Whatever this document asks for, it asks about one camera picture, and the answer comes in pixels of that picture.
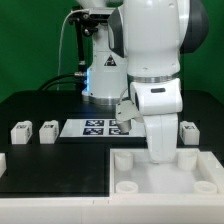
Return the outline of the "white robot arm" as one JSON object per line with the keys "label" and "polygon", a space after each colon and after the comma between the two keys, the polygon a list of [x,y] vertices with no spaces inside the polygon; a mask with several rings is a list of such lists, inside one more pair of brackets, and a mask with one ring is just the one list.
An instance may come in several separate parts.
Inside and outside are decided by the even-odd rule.
{"label": "white robot arm", "polygon": [[83,98],[114,104],[124,133],[133,120],[143,123],[150,160],[172,161],[183,107],[180,56],[198,49],[209,29],[201,0],[77,2],[94,43]]}

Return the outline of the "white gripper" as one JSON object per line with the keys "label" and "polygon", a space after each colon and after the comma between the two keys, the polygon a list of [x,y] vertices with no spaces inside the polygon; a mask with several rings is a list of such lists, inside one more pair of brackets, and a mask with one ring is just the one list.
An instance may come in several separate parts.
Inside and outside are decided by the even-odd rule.
{"label": "white gripper", "polygon": [[178,116],[183,103],[180,80],[130,84],[132,102],[143,118],[150,160],[169,163],[176,155]]}

